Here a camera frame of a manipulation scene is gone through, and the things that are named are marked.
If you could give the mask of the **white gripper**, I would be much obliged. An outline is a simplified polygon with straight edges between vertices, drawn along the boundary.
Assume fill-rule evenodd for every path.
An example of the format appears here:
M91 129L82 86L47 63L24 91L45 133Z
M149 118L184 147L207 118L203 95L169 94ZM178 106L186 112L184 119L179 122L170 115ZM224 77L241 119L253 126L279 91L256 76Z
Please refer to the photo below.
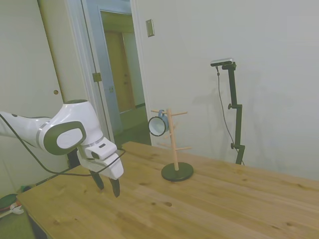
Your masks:
M107 149L98 146L85 149L79 147L77 156L81 166L90 170L90 174L99 190L104 189L104 183L97 172L109 177L113 194L117 198L121 192L119 178L123 175L124 168L116 151L114 147L107 147Z

